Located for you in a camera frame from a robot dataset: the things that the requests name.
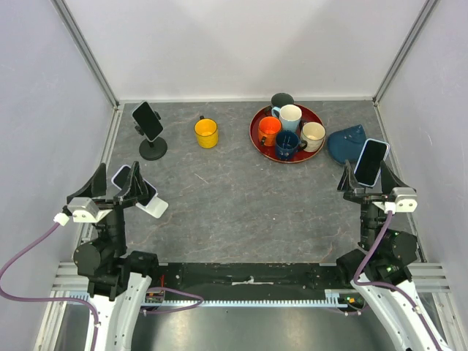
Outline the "black phone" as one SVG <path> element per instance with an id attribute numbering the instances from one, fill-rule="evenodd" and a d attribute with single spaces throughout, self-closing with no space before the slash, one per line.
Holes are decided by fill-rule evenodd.
<path id="1" fill-rule="evenodd" d="M 146 101 L 132 111 L 132 117 L 149 142 L 154 142 L 163 131 L 158 112 Z"/>

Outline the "black round base phone stand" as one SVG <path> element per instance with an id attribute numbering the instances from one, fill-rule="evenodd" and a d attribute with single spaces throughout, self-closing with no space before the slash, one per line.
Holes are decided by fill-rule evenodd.
<path id="1" fill-rule="evenodd" d="M 167 143 L 162 137 L 160 137 L 160 135 L 154 142 L 149 142 L 136 122 L 135 129 L 145 138 L 139 147 L 139 152 L 142 158 L 148 161 L 154 161 L 162 158 L 165 155 L 167 152 Z"/>

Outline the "blue case phone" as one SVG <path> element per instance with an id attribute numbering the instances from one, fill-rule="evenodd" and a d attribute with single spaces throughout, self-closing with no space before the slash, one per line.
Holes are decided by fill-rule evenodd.
<path id="1" fill-rule="evenodd" d="M 385 161 L 390 145 L 384 141 L 368 138 L 361 150 L 354 175 L 358 183 L 365 187 L 375 186 L 380 175 L 380 163 Z"/>

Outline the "purple case phone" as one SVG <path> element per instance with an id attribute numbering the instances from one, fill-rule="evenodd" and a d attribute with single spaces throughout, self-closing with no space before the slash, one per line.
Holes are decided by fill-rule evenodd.
<path id="1" fill-rule="evenodd" d="M 124 178 L 126 178 L 127 176 L 127 171 L 128 171 L 128 167 L 129 165 L 123 165 L 121 167 L 124 167 L 124 171 L 122 173 L 122 176 Z M 145 181 L 145 184 L 146 184 L 146 199 L 144 200 L 141 200 L 139 203 L 142 204 L 142 205 L 147 205 L 149 203 L 149 201 L 154 197 L 156 196 L 156 188 L 152 185 L 150 185 L 149 182 L 147 182 L 144 178 L 143 180 Z M 118 181 L 113 181 L 113 177 L 111 178 L 111 183 L 116 186 L 119 190 L 120 190 L 120 185 L 121 185 L 121 181 L 118 180 Z"/>

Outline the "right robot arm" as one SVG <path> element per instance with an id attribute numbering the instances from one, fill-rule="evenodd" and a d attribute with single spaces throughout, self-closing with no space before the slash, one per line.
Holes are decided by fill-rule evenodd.
<path id="1" fill-rule="evenodd" d="M 420 298 L 409 266 L 417 260 L 415 235 L 392 230 L 396 214 L 418 206 L 415 189 L 380 163 L 381 191 L 368 193 L 347 162 L 337 187 L 343 198 L 361 207 L 358 249 L 337 259 L 336 282 L 353 287 L 381 322 L 396 350 L 449 350 Z"/>

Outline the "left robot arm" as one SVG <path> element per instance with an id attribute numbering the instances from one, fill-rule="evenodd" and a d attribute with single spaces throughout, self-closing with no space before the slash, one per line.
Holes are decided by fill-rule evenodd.
<path id="1" fill-rule="evenodd" d="M 106 198 L 106 165 L 101 164 L 83 187 L 67 197 L 75 223 L 87 223 L 97 237 L 80 244 L 73 261 L 78 275 L 88 279 L 86 350 L 130 350 L 146 290 L 160 280 L 156 254 L 127 251 L 124 211 L 149 198 L 140 165 L 130 167 L 124 185 Z"/>

